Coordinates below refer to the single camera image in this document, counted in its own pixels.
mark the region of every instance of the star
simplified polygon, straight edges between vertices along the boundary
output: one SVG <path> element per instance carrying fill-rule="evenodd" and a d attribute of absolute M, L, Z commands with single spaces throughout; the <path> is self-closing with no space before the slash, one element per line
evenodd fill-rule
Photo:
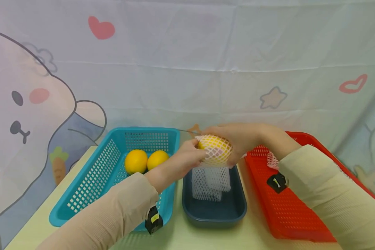
<path fill-rule="evenodd" d="M 367 189 L 371 190 L 375 194 L 375 171 L 372 170 L 368 174 L 365 173 L 364 169 L 359 165 L 354 166 L 357 178 L 364 184 Z"/>
<path fill-rule="evenodd" d="M 282 92 L 278 86 L 273 87 L 267 94 L 261 95 L 261 109 L 277 108 L 287 98 L 287 93 Z"/>
<path fill-rule="evenodd" d="M 200 127 L 199 127 L 199 124 L 195 124 L 193 127 L 191 127 L 190 129 L 187 129 L 186 131 L 189 132 L 190 136 L 192 138 L 195 138 L 196 134 L 192 133 L 192 132 L 196 132 L 198 134 L 201 134 L 201 130 L 200 130 Z"/>

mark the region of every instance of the light green tabletop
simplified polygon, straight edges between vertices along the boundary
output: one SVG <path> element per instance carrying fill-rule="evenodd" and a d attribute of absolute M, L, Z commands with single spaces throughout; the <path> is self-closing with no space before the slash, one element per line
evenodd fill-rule
<path fill-rule="evenodd" d="M 91 147 L 51 193 L 22 230 L 6 247 L 6 250 L 32 250 L 57 227 L 49 223 L 51 209 L 79 173 L 96 147 Z M 244 161 L 238 165 L 243 182 L 248 210 L 243 220 L 231 229 L 206 230 L 193 227 L 182 208 L 182 180 L 177 183 L 174 211 L 166 226 L 153 235 L 131 233 L 117 242 L 112 249 L 124 250 L 340 250 L 335 243 L 277 240 L 269 233 L 265 219 L 251 192 L 251 183 Z"/>

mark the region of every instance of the beige sleeve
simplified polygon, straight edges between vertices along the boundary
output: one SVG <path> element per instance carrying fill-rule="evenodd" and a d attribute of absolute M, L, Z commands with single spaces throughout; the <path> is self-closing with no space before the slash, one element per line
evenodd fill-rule
<path fill-rule="evenodd" d="M 109 249 L 145 221 L 158 193 L 145 176 L 133 174 L 57 229 L 38 250 Z"/>
<path fill-rule="evenodd" d="M 306 145 L 283 158 L 279 168 L 344 250 L 375 250 L 375 200 L 329 157 Z"/>

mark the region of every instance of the white foam mesh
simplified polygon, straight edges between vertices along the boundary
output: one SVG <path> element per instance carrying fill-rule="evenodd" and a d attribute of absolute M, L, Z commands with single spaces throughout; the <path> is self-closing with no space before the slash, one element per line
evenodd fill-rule
<path fill-rule="evenodd" d="M 202 167 L 226 167 L 229 156 L 232 152 L 232 145 L 230 142 L 224 138 L 205 135 L 196 136 L 199 140 L 199 149 L 204 149 L 207 151 L 207 157 L 201 164 Z"/>
<path fill-rule="evenodd" d="M 269 151 L 269 153 L 267 154 L 267 166 L 269 168 L 279 170 L 278 163 L 279 161 L 276 159 L 275 155 L 271 151 Z"/>
<path fill-rule="evenodd" d="M 192 171 L 192 196 L 197 200 L 221 201 L 222 191 L 208 186 L 205 168 L 194 168 Z"/>
<path fill-rule="evenodd" d="M 231 190 L 227 160 L 232 145 L 223 138 L 206 135 L 197 136 L 198 148 L 207 151 L 207 157 L 192 171 L 192 195 L 198 200 L 220 202 L 222 192 Z"/>

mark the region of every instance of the red basket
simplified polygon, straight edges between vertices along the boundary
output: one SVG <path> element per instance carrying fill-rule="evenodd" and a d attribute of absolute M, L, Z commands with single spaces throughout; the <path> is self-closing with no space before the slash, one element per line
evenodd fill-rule
<path fill-rule="evenodd" d="M 303 132 L 287 132 L 301 145 L 313 145 L 329 156 L 354 182 L 375 199 L 375 195 L 338 161 L 317 139 Z M 312 242 L 335 242 L 319 217 L 309 209 L 290 189 L 277 194 L 267 185 L 267 179 L 277 170 L 267 166 L 269 149 L 258 146 L 248 152 L 246 165 L 251 172 L 253 188 L 266 217 L 271 234 L 277 239 L 310 240 Z"/>

